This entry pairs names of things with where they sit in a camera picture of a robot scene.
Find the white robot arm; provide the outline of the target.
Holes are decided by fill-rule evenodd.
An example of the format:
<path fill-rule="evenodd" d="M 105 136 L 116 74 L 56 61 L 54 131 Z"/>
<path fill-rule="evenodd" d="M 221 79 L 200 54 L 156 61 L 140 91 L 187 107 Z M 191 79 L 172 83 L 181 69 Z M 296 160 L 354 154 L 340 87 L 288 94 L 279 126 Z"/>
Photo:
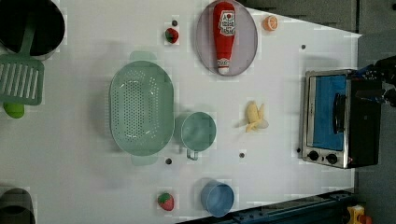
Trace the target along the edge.
<path fill-rule="evenodd" d="M 357 91 L 355 93 L 357 98 L 377 104 L 396 106 L 396 56 L 363 67 L 352 75 L 352 79 L 368 81 L 371 84 L 377 82 L 381 85 L 379 89 Z"/>

